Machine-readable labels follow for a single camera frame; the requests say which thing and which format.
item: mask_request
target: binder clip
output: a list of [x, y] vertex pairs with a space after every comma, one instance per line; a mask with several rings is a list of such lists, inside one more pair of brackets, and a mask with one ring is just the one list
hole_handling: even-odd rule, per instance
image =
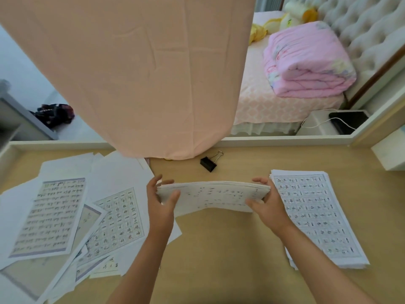
[[[208, 158], [208, 157], [205, 157], [205, 158], [202, 158], [201, 160], [200, 160], [200, 164], [203, 166], [203, 167], [205, 167], [209, 172], [212, 172], [213, 170], [214, 170], [214, 168], [216, 168], [216, 164], [215, 164], [215, 162], [217, 162], [217, 160], [220, 158], [220, 156], [223, 156], [224, 155], [224, 153], [223, 152], [221, 152], [221, 151], [219, 151], [216, 155], [214, 155], [214, 156], [212, 156], [211, 158]], [[215, 158], [216, 156], [218, 156], [218, 158], [216, 158], [215, 159], [215, 161], [214, 162], [212, 162], [212, 158]]]

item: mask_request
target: tufted headboard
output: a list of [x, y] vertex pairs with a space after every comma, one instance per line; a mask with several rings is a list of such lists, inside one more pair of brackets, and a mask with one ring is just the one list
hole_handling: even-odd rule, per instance
[[352, 59], [357, 81], [345, 92], [349, 106], [364, 104], [405, 67], [405, 0], [293, 1], [315, 7]]

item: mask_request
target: desk surface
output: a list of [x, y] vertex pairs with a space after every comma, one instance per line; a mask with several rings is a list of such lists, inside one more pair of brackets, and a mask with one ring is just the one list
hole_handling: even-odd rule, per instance
[[[386, 172], [371, 150], [346, 146], [221, 150], [225, 155], [212, 173], [199, 164], [205, 154], [185, 161], [152, 159], [151, 168], [177, 182], [249, 182], [272, 168], [326, 171], [371, 263], [366, 270], [345, 273], [382, 303], [404, 301], [405, 172]], [[86, 152], [25, 152], [0, 192], [36, 177], [43, 161]], [[255, 214], [205, 209], [177, 222], [183, 235], [166, 248], [152, 303], [314, 303], [300, 273], [289, 266], [280, 240]], [[119, 280], [86, 279], [57, 303], [104, 303]]]

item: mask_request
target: bed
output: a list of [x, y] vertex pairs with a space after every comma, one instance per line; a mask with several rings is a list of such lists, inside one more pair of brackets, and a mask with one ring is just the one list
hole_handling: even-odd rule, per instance
[[[249, 46], [232, 135], [294, 134], [311, 111], [338, 109], [345, 101], [353, 106], [359, 98], [372, 97], [376, 81], [386, 81], [403, 69], [393, 66], [405, 49], [405, 0], [295, 0], [314, 6], [346, 48], [358, 79], [346, 92], [327, 98], [277, 97], [262, 65], [266, 36]], [[283, 12], [258, 12], [254, 23], [263, 24]]]

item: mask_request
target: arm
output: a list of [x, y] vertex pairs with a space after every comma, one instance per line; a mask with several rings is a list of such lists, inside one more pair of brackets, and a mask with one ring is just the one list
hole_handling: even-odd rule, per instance
[[315, 301], [327, 303], [376, 302], [353, 283], [288, 217], [276, 186], [268, 178], [254, 178], [254, 182], [268, 184], [270, 193], [264, 204], [248, 199], [246, 204], [262, 222], [280, 238], [300, 270]]
[[162, 205], [156, 194], [157, 186], [174, 181], [167, 180], [156, 185], [161, 178], [162, 175], [152, 178], [146, 187], [150, 223], [149, 234], [128, 272], [109, 297], [107, 304], [148, 304], [150, 302], [160, 261], [173, 229], [173, 211], [180, 197], [180, 192], [175, 191], [169, 200]]

